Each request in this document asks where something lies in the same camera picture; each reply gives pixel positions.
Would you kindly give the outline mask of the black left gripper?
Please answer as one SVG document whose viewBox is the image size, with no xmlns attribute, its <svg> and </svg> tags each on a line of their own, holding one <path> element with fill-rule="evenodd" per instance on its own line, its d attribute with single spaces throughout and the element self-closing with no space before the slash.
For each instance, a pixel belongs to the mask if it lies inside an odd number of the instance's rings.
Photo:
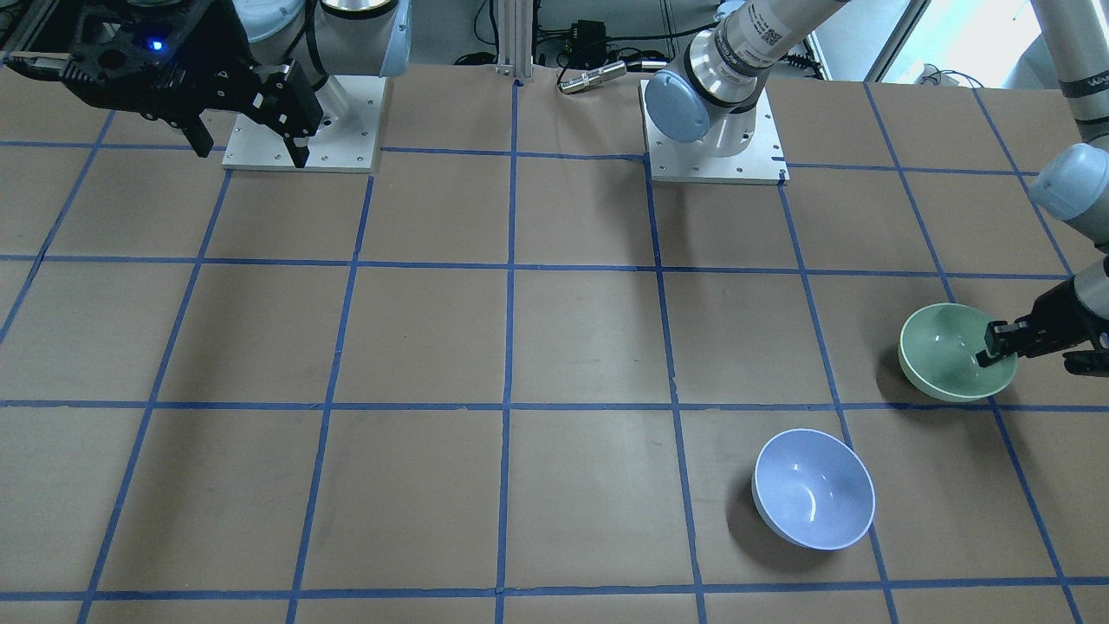
<svg viewBox="0 0 1109 624">
<path fill-rule="evenodd" d="M 983 368 L 993 367 L 1008 358 L 1039 358 L 1089 344 L 1093 350 L 1064 352 L 1064 368 L 1077 376 L 1108 378 L 1106 266 L 1108 257 L 1103 256 L 1042 293 L 1032 304 L 1031 323 L 987 323 L 976 364 Z"/>
</svg>

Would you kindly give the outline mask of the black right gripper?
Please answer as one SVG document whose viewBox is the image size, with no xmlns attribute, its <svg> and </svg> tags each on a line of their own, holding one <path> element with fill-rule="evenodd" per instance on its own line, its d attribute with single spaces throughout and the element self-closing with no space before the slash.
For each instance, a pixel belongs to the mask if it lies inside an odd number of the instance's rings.
<svg viewBox="0 0 1109 624">
<path fill-rule="evenodd" d="M 199 158 L 214 147 L 206 111 L 253 104 L 293 166 L 308 165 L 321 100 L 301 63 L 257 67 L 230 1 L 35 1 L 4 63 L 18 75 L 92 108 L 166 119 Z"/>
</svg>

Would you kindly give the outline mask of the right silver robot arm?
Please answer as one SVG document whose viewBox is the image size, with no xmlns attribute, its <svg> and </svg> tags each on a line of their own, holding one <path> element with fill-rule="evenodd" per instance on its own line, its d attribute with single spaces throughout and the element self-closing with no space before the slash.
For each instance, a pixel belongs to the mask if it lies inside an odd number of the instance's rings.
<svg viewBox="0 0 1109 624">
<path fill-rule="evenodd" d="M 408 1 L 29 1 L 3 63 L 203 158 L 204 115 L 230 112 L 231 170 L 370 173 L 410 54 Z"/>
</svg>

